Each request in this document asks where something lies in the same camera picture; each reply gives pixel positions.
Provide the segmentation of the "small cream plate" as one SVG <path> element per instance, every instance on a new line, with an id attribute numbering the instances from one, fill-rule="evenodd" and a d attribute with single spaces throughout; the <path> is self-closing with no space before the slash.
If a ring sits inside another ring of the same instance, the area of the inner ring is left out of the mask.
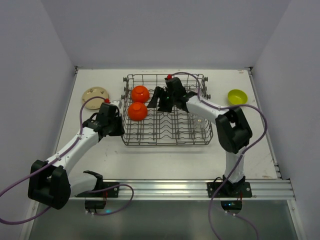
<path id="1" fill-rule="evenodd" d="M 88 110 L 98 110 L 102 104 L 102 102 L 104 102 L 105 99 L 109 99 L 109 93 L 107 92 L 106 89 L 104 89 L 103 87 L 100 86 L 95 86 L 95 87 L 91 87 L 89 89 L 87 89 L 83 95 L 82 95 L 82 102 L 86 102 L 88 99 L 93 98 L 93 97 L 102 97 L 101 98 L 95 98 L 90 100 L 86 105 L 85 108 L 87 108 Z"/>

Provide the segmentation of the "lime green bowl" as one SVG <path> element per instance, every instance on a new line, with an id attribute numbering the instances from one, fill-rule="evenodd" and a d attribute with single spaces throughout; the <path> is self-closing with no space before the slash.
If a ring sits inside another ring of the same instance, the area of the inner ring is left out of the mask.
<path id="1" fill-rule="evenodd" d="M 227 99 L 230 105 L 240 105 L 247 103 L 248 96 L 240 89 L 232 89 L 228 92 Z"/>

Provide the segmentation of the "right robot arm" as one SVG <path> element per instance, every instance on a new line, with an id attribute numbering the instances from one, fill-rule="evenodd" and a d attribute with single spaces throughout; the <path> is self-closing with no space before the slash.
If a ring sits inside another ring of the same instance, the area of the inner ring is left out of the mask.
<path id="1" fill-rule="evenodd" d="M 201 97 L 199 91 L 187 91 L 178 77 L 166 78 L 165 84 L 165 87 L 155 88 L 147 107 L 167 113 L 176 107 L 212 122 L 216 127 L 218 142 L 225 150 L 226 165 L 223 176 L 231 184 L 242 181 L 245 177 L 243 151 L 253 136 L 242 109 L 209 102 Z"/>

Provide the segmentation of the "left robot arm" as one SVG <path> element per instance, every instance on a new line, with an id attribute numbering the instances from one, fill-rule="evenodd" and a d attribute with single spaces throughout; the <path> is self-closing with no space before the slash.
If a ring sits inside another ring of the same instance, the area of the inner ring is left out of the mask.
<path id="1" fill-rule="evenodd" d="M 27 192 L 30 199 L 60 210 L 69 198 L 103 188 L 103 176 L 99 173 L 85 170 L 76 177 L 69 177 L 69 174 L 102 138 L 125 133 L 121 105 L 119 100 L 102 103 L 99 111 L 83 122 L 81 130 L 58 153 L 32 164 Z"/>

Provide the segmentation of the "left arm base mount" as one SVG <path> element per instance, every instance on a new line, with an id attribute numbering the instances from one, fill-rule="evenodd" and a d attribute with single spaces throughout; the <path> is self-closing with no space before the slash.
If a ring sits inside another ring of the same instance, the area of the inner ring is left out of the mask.
<path id="1" fill-rule="evenodd" d="M 119 182 L 103 182 L 102 185 L 98 188 L 105 189 L 111 188 L 104 192 L 97 193 L 87 193 L 83 192 L 76 195 L 76 198 L 85 198 L 84 207 L 88 212 L 97 213 L 100 210 L 103 210 L 106 206 L 108 198 L 117 198 L 119 195 L 119 187 L 117 186 Z"/>

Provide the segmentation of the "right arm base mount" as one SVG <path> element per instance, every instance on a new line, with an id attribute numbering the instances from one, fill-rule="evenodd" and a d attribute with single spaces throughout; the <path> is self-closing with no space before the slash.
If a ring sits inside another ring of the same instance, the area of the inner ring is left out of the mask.
<path id="1" fill-rule="evenodd" d="M 221 189 L 215 195 L 216 198 L 220 198 L 220 204 L 224 211 L 232 214 L 238 214 L 243 207 L 244 198 L 252 198 L 251 185 L 246 181 L 244 176 L 239 182 L 231 183 L 227 182 L 221 187 Z"/>

